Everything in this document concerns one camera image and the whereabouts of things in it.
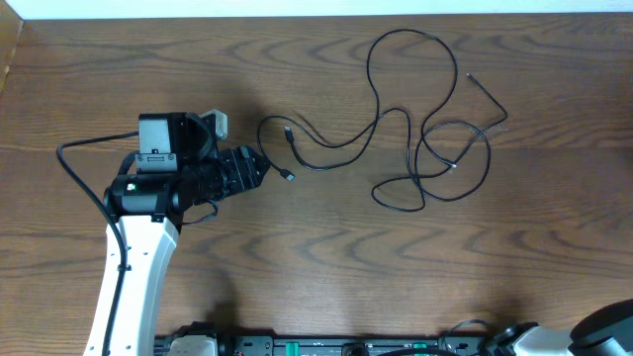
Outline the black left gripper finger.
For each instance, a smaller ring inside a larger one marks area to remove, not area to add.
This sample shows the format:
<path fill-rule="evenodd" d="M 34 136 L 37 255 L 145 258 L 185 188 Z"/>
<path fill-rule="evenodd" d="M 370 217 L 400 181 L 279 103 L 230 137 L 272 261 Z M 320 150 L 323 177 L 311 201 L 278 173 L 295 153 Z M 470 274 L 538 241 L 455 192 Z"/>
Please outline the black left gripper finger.
<path fill-rule="evenodd" d="M 255 174 L 266 174 L 270 169 L 269 160 L 251 146 L 248 146 L 246 149 L 248 151 L 250 165 L 252 166 L 253 172 Z"/>
<path fill-rule="evenodd" d="M 249 188 L 250 189 L 258 188 L 262 184 L 266 173 L 267 173 L 266 169 L 255 169 L 255 168 L 253 168 L 249 172 Z"/>

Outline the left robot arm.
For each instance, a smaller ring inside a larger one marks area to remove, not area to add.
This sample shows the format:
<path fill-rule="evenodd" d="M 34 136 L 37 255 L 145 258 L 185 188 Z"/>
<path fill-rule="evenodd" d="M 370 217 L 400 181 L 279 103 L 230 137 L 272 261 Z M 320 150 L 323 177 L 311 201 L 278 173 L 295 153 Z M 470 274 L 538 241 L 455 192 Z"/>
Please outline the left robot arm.
<path fill-rule="evenodd" d="M 249 146 L 220 150 L 227 116 L 142 114 L 104 206 L 107 259 L 85 352 L 149 355 L 164 279 L 185 212 L 259 187 L 269 165 Z"/>

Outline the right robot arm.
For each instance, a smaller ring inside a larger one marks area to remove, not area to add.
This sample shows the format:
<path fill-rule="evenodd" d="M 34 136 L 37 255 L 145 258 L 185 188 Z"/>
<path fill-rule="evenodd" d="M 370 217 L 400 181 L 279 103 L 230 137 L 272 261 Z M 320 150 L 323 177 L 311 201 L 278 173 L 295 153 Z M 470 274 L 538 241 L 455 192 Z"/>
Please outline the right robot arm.
<path fill-rule="evenodd" d="M 507 328 L 482 346 L 490 356 L 632 356 L 632 300 L 594 311 L 573 329 L 536 322 Z"/>

